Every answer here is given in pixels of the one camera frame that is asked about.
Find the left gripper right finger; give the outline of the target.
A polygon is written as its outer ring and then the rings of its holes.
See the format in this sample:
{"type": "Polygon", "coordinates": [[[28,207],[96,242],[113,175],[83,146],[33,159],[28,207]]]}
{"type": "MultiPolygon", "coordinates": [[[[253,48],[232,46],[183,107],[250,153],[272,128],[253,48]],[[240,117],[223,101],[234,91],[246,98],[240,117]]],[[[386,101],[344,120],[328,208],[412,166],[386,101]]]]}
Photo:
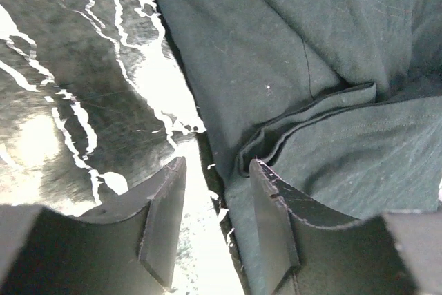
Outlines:
{"type": "Polygon", "coordinates": [[[268,294],[440,294],[441,214],[359,220],[249,167],[268,294]]]}

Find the black t shirt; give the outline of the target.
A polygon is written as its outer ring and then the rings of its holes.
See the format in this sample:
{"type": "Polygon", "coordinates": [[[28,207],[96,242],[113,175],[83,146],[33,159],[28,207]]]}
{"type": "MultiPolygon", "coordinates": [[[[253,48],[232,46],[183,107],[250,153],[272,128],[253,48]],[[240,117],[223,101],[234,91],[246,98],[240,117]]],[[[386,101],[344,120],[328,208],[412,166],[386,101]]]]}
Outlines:
{"type": "Polygon", "coordinates": [[[253,294],[250,164],[338,212],[439,212],[441,0],[157,0],[253,294]]]}

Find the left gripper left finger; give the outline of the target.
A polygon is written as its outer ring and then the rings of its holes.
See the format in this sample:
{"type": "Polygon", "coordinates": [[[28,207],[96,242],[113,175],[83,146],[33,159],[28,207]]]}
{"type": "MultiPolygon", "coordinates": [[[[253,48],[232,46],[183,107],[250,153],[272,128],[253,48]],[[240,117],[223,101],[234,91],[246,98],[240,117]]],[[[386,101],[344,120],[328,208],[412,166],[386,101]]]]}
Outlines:
{"type": "Polygon", "coordinates": [[[186,160],[79,217],[42,205],[1,207],[2,294],[163,294],[169,291],[186,160]]]}

